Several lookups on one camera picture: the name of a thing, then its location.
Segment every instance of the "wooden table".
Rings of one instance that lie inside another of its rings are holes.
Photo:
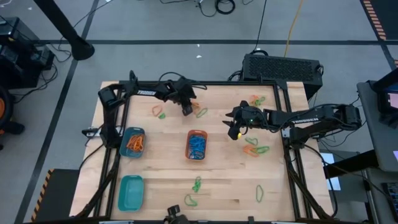
[[[102,87],[114,82],[104,82]],[[208,90],[195,89],[197,102],[207,107],[201,118],[184,117],[181,107],[172,102],[163,103],[153,97],[131,98],[126,127],[141,127],[146,132],[144,154],[140,159],[122,157],[114,195],[113,220],[162,220],[167,208],[179,204],[190,220],[294,220],[289,183],[283,158],[280,133],[250,129],[246,136],[258,138],[259,145],[271,149],[259,157],[243,153],[244,138],[231,140],[228,127],[222,120],[225,114],[251,95],[265,96],[261,107],[276,110],[275,97],[270,86],[208,86]],[[302,83],[289,83],[289,96],[293,111],[308,109]],[[282,105],[283,94],[280,92]],[[152,115],[151,108],[161,104],[165,119]],[[103,123],[102,106],[97,102],[93,126]],[[207,153],[204,161],[189,161],[185,157],[187,133],[200,129],[208,133]],[[85,156],[101,144],[99,138],[90,141]],[[314,140],[310,146],[317,149]],[[77,183],[70,215],[76,215],[98,188],[105,150],[100,150],[86,161]],[[329,214],[333,213],[320,158],[308,149],[302,150],[303,167],[309,191]],[[125,175],[144,178],[144,203],[138,212],[121,212],[118,208],[120,180]],[[201,189],[193,194],[195,178],[202,178]],[[261,203],[256,202],[256,186],[264,189]],[[302,194],[298,199],[302,217],[305,216]],[[186,194],[198,202],[197,207],[184,204]],[[103,195],[101,214],[105,214],[108,191]]]

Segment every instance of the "yellow cable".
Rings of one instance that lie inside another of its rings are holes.
[[[297,20],[299,14],[300,14],[300,10],[301,10],[301,7],[302,7],[302,5],[303,5],[303,2],[304,2],[304,0],[301,0],[301,1],[300,1],[300,5],[298,5],[298,9],[297,9],[297,12],[296,12],[296,16],[294,17],[292,26],[290,27],[289,35],[287,36],[287,42],[286,42],[286,48],[285,48],[284,57],[286,57],[287,50],[289,49],[290,36],[292,35],[292,30],[293,30],[294,24],[296,23],[296,20]]]

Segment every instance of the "orange plastic container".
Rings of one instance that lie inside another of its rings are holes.
[[[189,139],[192,135],[200,135],[203,136],[205,138],[205,150],[204,150],[204,156],[203,159],[190,159],[189,158],[189,153],[190,153],[190,149],[189,149]],[[204,160],[206,157],[206,145],[207,145],[207,133],[206,131],[201,131],[201,130],[191,130],[188,132],[188,136],[187,136],[187,146],[185,146],[185,157],[187,159],[193,160],[193,161],[201,161]]]

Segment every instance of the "blue plastic container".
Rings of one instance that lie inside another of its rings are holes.
[[[144,148],[141,152],[134,152],[133,150],[128,149],[126,147],[131,136],[133,136],[135,134],[143,134],[144,135],[144,142],[143,142]],[[142,153],[144,153],[145,140],[146,140],[145,131],[142,128],[135,128],[135,127],[127,128],[123,134],[122,144],[119,149],[120,155],[130,157],[130,158],[135,158],[135,159],[140,158],[142,156]]]
[[[144,200],[144,179],[139,175],[126,175],[120,183],[118,208],[122,212],[136,212]]]

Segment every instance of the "floor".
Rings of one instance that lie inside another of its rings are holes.
[[[91,8],[108,1],[56,3],[75,24]],[[26,131],[0,138],[5,145],[0,151],[3,223],[30,220],[49,169],[78,168],[86,141],[80,131],[91,124],[102,81],[126,80],[130,70],[139,80],[156,80],[168,71],[196,80],[226,80],[239,69],[244,54],[254,47],[264,1],[254,0],[247,6],[235,1],[232,14],[208,18],[200,14],[193,1],[161,4],[155,0],[113,0],[89,17],[88,23],[83,19],[76,30],[95,43],[94,56],[56,63],[58,78],[47,89],[16,105],[15,117],[25,124]],[[299,2],[268,0],[260,49],[283,56]],[[203,11],[210,14],[213,10],[213,1],[205,0]],[[33,0],[13,0],[0,7],[0,15],[20,17],[42,40],[56,42],[61,38]],[[398,59],[397,43],[380,41],[359,0],[304,1],[292,40],[288,57],[319,60],[325,66],[324,86],[310,105],[351,103],[357,99],[357,82],[383,77],[395,66],[393,58]],[[336,141],[341,142],[346,135],[339,133]],[[360,152],[371,148],[366,126],[336,147]],[[364,219],[364,209],[358,203],[342,203],[339,211],[338,217],[345,220]]]

